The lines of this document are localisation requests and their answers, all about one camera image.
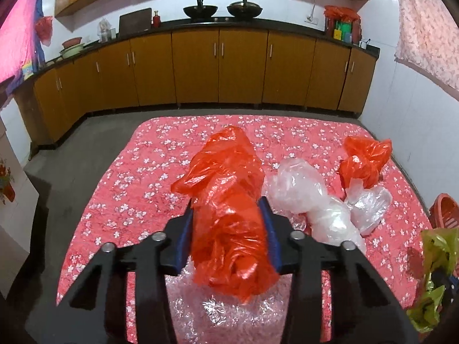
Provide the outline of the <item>red bag covered containers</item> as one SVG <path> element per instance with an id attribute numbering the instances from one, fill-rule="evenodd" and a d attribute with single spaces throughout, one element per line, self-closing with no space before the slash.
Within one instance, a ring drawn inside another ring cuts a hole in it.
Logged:
<path id="1" fill-rule="evenodd" d="M 362 39 L 361 17 L 353 9 L 326 5 L 324 8 L 325 35 L 347 44 L 358 44 Z"/>

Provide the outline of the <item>orange plastic bag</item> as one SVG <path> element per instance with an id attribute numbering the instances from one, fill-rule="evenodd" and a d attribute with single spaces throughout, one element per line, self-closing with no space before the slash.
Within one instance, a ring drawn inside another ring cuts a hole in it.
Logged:
<path id="1" fill-rule="evenodd" d="M 245 132 L 228 126 L 207 140 L 171 186 L 191 200 L 194 281 L 244 304 L 279 278 L 258 207 L 264 178 Z"/>
<path id="2" fill-rule="evenodd" d="M 339 166 L 343 188 L 350 188 L 352 179 L 362 180 L 364 189 L 377 185 L 380 173 L 392 153 L 391 140 L 346 137 L 343 146 L 348 156 Z"/>

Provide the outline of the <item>white plastic bag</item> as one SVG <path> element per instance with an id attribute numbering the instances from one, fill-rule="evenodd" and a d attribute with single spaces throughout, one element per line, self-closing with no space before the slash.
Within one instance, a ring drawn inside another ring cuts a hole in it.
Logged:
<path id="1" fill-rule="evenodd" d="M 339 246 L 351 241 L 362 252 L 366 244 L 351 221 L 351 212 L 328 193 L 323 176 L 303 159 L 284 159 L 275 174 L 265 178 L 263 193 L 271 208 L 283 214 L 305 214 L 312 238 Z"/>
<path id="2" fill-rule="evenodd" d="M 390 192 L 382 186 L 365 189 L 363 181 L 354 178 L 345 192 L 345 204 L 351 211 L 351 222 L 361 236 L 369 236 L 390 207 L 393 200 Z"/>

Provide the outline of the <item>white plastic bag front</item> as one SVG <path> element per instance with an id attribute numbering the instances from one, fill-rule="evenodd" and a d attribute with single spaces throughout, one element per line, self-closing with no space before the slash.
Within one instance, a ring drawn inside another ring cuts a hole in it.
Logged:
<path id="1" fill-rule="evenodd" d="M 312 238 L 339 246 L 351 241 L 362 252 L 366 244 L 351 221 L 351 212 L 328 193 L 323 176 L 303 159 L 284 159 L 275 174 L 265 178 L 263 193 L 271 208 L 283 214 L 305 214 Z"/>

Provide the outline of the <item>red plastic trash basket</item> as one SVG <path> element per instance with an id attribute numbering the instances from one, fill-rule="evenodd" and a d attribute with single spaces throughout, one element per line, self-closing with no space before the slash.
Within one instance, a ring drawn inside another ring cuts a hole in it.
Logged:
<path id="1" fill-rule="evenodd" d="M 458 203 L 448 194 L 436 197 L 430 207 L 429 221 L 433 228 L 457 228 L 459 223 Z"/>

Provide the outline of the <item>dark cutting board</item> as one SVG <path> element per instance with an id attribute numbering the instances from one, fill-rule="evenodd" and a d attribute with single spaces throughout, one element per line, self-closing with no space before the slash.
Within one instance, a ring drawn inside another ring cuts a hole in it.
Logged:
<path id="1" fill-rule="evenodd" d="M 140 34 L 152 26 L 152 9 L 141 9 L 119 17 L 119 37 Z"/>

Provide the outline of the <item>lower wooden kitchen cabinets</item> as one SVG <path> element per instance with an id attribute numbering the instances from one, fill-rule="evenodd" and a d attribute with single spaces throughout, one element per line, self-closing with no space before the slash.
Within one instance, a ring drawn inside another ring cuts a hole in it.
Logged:
<path id="1" fill-rule="evenodd" d="M 380 49 L 288 23 L 168 23 L 94 45 L 25 80 L 13 98 L 33 146 L 83 117 L 183 105 L 286 105 L 361 114 Z"/>

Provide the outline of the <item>glass jar on counter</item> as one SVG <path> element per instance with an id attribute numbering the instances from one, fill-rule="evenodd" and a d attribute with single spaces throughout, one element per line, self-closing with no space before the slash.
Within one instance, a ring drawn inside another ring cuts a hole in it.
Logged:
<path id="1" fill-rule="evenodd" d="M 116 38 L 116 30 L 106 18 L 98 23 L 98 37 L 101 43 L 107 43 Z"/>

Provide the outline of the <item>clear bubble wrap sheet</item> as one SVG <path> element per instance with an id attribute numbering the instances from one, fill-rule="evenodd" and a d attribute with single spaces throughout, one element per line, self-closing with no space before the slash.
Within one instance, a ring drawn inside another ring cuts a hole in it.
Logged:
<path id="1" fill-rule="evenodd" d="M 193 281 L 192 261 L 179 276 L 166 276 L 174 332 L 179 343 L 280 343 L 292 277 L 246 304 Z"/>

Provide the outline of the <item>olive green foil wrapper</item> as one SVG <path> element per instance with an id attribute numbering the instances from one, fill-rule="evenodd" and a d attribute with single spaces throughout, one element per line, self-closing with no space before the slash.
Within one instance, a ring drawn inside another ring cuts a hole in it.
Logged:
<path id="1" fill-rule="evenodd" d="M 432 332 L 458 294 L 458 229 L 435 228 L 421 232 L 423 285 L 421 295 L 407 310 L 416 331 Z"/>

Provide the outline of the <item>pink floral hanging cloth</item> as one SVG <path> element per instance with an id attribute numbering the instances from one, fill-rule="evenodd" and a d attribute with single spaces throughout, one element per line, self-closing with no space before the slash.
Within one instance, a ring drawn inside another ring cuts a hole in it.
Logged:
<path id="1" fill-rule="evenodd" d="M 458 26 L 441 0 L 398 0 L 397 61 L 458 94 Z"/>

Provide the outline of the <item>red bottle on counter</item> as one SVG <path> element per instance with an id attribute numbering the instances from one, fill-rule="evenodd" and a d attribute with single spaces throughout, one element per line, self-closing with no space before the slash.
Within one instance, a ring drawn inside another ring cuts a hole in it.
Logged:
<path id="1" fill-rule="evenodd" d="M 159 28 L 160 27 L 160 24 L 161 24 L 161 18 L 160 18 L 160 15 L 159 15 L 159 12 L 157 10 L 155 10 L 153 12 L 153 22 L 152 22 L 152 26 L 154 28 Z"/>

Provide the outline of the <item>orange plastic bag back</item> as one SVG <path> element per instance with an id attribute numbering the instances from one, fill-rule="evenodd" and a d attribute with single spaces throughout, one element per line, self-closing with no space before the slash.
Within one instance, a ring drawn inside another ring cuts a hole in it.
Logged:
<path id="1" fill-rule="evenodd" d="M 350 188 L 352 179 L 362 180 L 364 189 L 377 185 L 380 173 L 392 153 L 391 140 L 346 137 L 343 146 L 348 156 L 339 166 L 343 188 Z"/>

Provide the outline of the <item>stacked basins on counter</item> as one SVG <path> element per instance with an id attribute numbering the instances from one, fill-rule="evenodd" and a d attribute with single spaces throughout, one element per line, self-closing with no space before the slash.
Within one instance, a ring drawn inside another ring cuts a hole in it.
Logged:
<path id="1" fill-rule="evenodd" d="M 62 47 L 63 49 L 60 51 L 61 57 L 66 59 L 80 53 L 83 50 L 84 43 L 82 42 L 82 37 L 78 36 L 65 41 Z"/>

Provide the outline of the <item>red floral tablecloth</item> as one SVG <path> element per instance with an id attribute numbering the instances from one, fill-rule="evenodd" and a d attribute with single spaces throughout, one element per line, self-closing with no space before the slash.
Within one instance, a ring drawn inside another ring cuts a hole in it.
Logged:
<path id="1" fill-rule="evenodd" d="M 366 136 L 355 124 L 287 116 L 177 116 L 144 122 L 104 173 L 82 213 L 61 268 L 58 297 L 102 244 L 136 244 L 184 212 L 188 198 L 173 193 L 171 185 L 188 171 L 209 137 L 229 125 L 245 132 L 267 174 L 275 173 L 284 159 L 303 159 L 337 197 L 345 195 L 338 174 L 345 159 L 344 139 Z M 381 184 L 393 200 L 366 238 L 366 256 L 408 308 L 423 278 L 420 234 L 430 223 L 396 164 L 385 164 L 382 175 Z"/>

